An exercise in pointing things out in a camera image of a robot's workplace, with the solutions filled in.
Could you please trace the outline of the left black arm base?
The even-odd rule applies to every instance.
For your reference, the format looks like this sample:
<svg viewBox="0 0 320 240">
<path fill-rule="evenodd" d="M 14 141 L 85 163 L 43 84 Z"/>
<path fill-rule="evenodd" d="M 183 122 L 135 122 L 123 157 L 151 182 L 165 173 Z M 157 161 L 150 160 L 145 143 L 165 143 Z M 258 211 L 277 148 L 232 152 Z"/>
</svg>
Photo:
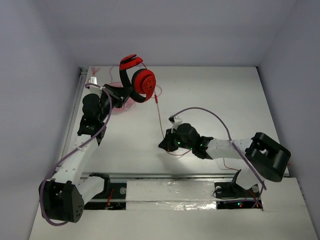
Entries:
<svg viewBox="0 0 320 240">
<path fill-rule="evenodd" d="M 103 191 L 95 195 L 85 204 L 85 210 L 125 210 L 127 183 L 113 181 L 108 174 L 91 173 L 90 177 L 99 177 L 104 180 Z"/>
</svg>

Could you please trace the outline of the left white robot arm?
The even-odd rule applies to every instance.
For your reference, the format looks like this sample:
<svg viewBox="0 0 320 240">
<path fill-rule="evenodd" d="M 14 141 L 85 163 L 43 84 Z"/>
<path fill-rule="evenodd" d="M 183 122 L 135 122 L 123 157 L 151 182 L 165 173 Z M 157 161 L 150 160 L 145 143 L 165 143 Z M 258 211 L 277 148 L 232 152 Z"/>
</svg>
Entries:
<svg viewBox="0 0 320 240">
<path fill-rule="evenodd" d="M 81 177 L 105 136 L 113 108 L 123 107 L 134 89 L 93 83 L 85 87 L 90 93 L 82 99 L 74 148 L 49 170 L 39 186 L 42 217 L 54 227 L 78 222 L 92 198 L 113 194 L 108 174 L 93 172 L 84 182 Z"/>
</svg>

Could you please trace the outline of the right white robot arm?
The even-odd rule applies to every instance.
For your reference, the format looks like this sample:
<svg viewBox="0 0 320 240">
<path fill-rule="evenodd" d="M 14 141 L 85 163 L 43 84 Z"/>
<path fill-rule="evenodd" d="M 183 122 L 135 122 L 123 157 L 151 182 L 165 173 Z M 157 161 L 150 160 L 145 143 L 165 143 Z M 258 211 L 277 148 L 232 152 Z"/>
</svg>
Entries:
<svg viewBox="0 0 320 240">
<path fill-rule="evenodd" d="M 179 148 L 190 150 L 199 159 L 243 160 L 247 168 L 239 169 L 230 185 L 238 197 L 257 183 L 281 182 L 291 158 L 287 148 L 263 132 L 246 139 L 218 139 L 200 135 L 189 123 L 167 129 L 158 147 L 169 153 Z"/>
</svg>

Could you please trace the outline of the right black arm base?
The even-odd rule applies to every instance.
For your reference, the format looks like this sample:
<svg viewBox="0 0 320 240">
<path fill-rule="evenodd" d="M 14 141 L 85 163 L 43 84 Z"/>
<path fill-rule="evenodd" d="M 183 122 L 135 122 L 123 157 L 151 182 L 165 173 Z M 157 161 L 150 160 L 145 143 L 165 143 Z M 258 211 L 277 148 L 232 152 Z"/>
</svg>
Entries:
<svg viewBox="0 0 320 240">
<path fill-rule="evenodd" d="M 258 184 L 249 189 L 236 184 L 241 170 L 238 170 L 231 181 L 216 182 L 212 196 L 216 199 L 218 210 L 263 209 L 261 191 Z"/>
</svg>

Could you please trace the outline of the red black headphones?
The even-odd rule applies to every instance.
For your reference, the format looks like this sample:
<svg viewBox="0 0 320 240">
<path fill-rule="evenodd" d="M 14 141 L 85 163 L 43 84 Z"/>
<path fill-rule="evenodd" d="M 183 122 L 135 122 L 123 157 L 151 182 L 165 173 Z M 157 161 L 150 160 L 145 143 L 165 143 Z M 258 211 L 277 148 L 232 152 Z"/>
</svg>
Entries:
<svg viewBox="0 0 320 240">
<path fill-rule="evenodd" d="M 157 83 L 155 74 L 146 67 L 137 70 L 129 79 L 127 70 L 139 64 L 144 64 L 143 59 L 136 54 L 124 57 L 119 64 L 119 76 L 124 87 L 133 88 L 130 98 L 137 103 L 144 103 L 153 96 Z"/>
</svg>

